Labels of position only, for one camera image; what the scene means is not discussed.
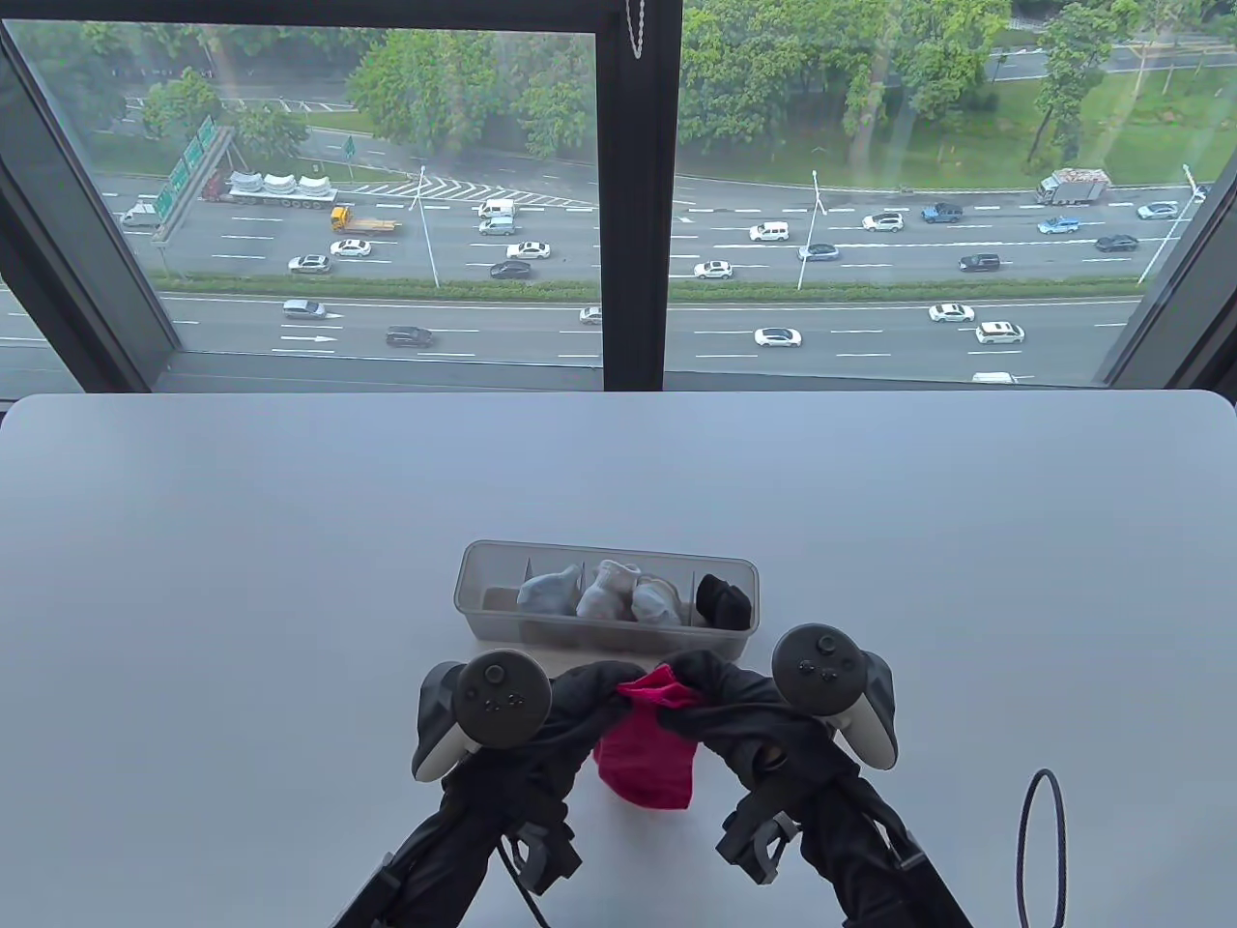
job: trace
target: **table surface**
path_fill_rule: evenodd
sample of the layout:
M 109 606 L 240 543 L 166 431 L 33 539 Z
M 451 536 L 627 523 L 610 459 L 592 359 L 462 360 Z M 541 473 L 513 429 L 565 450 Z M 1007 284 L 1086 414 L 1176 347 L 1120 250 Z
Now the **table surface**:
M 768 667 L 811 620 L 882 653 L 902 758 L 872 773 L 976 928 L 1016 924 L 1039 767 L 1070 923 L 1231 921 L 1237 423 L 1204 393 L 64 396 L 0 428 L 0 922 L 327 928 L 428 814 L 423 673 L 477 645 L 476 538 L 747 558 Z M 788 854 L 713 850 L 591 762 L 554 928 L 841 921 Z M 1051 924 L 1050 803 L 1032 924 Z M 532 924 L 495 864 L 465 924 Z

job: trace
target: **black cable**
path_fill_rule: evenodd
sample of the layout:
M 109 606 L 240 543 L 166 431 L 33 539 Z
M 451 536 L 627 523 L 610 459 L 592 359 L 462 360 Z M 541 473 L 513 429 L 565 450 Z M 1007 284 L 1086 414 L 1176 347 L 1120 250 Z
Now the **black cable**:
M 1053 788 L 1053 806 L 1056 808 L 1056 917 L 1053 928 L 1065 924 L 1065 801 L 1061 798 L 1061 784 L 1056 782 L 1053 771 L 1040 770 L 1030 778 L 1027 798 L 1022 803 L 1022 820 L 1018 823 L 1018 864 L 1016 867 L 1018 897 L 1018 922 L 1022 928 L 1030 928 L 1027 921 L 1027 823 L 1030 820 L 1030 804 L 1035 798 L 1035 787 L 1040 780 L 1047 780 Z
M 502 846 L 502 841 L 499 841 L 499 856 L 502 857 L 502 866 L 505 866 L 507 872 L 511 874 L 511 881 L 516 885 L 516 888 L 520 890 L 520 895 L 523 897 L 524 904 L 528 906 L 528 911 L 533 913 L 533 918 L 537 919 L 537 924 L 541 928 L 549 928 L 549 923 L 541 913 L 541 909 L 537 908 L 537 903 L 533 901 L 532 895 L 524 888 L 524 885 L 520 882 L 520 874 L 516 872 L 516 865 L 512 864 L 511 857 L 507 856 L 507 849 Z

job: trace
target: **glass pane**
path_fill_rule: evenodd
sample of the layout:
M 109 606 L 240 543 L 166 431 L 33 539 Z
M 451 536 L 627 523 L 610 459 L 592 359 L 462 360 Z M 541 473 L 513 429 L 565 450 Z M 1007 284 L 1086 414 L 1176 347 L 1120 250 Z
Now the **glass pane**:
M 601 365 L 591 37 L 9 26 L 188 350 Z
M 1233 153 L 1237 17 L 939 6 L 687 0 L 668 369 L 1095 381 Z
M 0 277 L 0 401 L 80 392 L 61 356 Z

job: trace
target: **plastic storage box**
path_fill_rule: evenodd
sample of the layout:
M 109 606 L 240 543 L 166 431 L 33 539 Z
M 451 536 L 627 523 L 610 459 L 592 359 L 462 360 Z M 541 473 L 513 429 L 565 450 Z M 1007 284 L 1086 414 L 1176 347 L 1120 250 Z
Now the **plastic storage box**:
M 635 564 L 674 584 L 683 604 L 690 606 L 690 625 L 668 627 L 516 611 L 516 594 L 524 580 L 579 564 L 584 570 L 581 584 L 586 586 L 593 582 L 596 565 L 605 559 Z M 705 574 L 720 577 L 747 594 L 752 601 L 752 622 L 747 630 L 710 627 L 696 612 L 695 590 Z M 657 656 L 706 648 L 727 661 L 743 653 L 761 621 L 760 579 L 756 567 L 747 561 L 501 541 L 476 541 L 464 551 L 455 583 L 455 608 L 481 641 Z

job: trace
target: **yellow truck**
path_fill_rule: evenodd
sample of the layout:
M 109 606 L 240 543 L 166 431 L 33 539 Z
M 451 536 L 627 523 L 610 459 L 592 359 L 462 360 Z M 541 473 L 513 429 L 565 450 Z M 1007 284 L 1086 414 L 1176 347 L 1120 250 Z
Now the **yellow truck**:
M 330 228 L 338 233 L 356 233 L 357 235 L 391 235 L 398 231 L 401 223 L 391 219 L 362 219 L 354 215 L 351 207 L 335 207 L 330 210 Z

